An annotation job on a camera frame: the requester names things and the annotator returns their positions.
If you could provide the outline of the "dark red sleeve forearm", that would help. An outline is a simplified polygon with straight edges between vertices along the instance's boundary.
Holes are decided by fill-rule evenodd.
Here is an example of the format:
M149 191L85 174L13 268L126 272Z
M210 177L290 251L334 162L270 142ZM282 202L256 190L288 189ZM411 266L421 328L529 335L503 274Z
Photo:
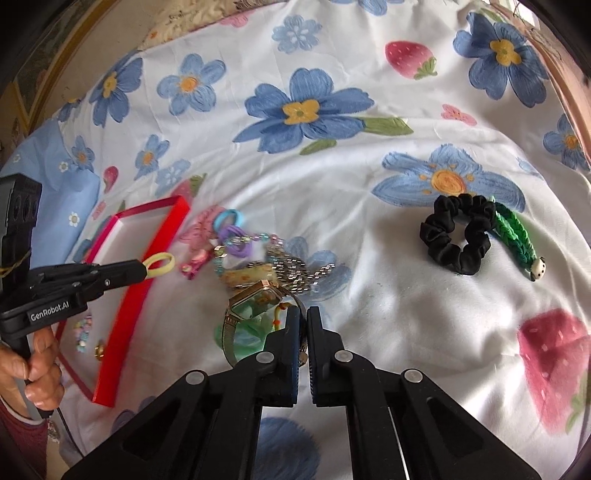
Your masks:
M23 417L13 410L4 399L1 399L1 425L26 463L41 479L45 479L47 475L47 421Z

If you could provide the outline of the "person's left hand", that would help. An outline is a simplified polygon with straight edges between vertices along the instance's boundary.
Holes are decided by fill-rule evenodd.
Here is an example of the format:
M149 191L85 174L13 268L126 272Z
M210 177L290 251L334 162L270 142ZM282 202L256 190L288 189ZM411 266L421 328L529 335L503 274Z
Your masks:
M21 417L33 419L25 400L43 411L59 407L65 388L56 363L58 353L51 327L34 333L33 352L28 360L1 345L1 397Z

